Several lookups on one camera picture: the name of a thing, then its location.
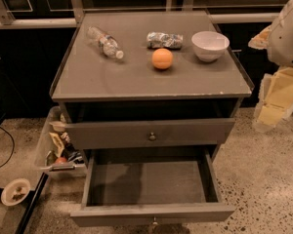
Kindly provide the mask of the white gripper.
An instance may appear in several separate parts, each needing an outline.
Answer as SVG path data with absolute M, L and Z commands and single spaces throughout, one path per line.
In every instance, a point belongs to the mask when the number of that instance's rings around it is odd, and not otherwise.
M 274 75 L 265 74 L 258 98 L 253 128 L 265 133 L 293 113 L 293 68 L 281 66 Z

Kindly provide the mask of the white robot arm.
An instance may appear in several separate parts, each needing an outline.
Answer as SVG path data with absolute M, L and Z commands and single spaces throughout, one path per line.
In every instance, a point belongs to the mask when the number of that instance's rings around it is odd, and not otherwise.
M 248 46 L 266 50 L 269 61 L 278 65 L 265 74 L 255 107 L 253 127 L 268 132 L 293 113 L 293 0 L 289 0 L 271 25 L 253 37 Z

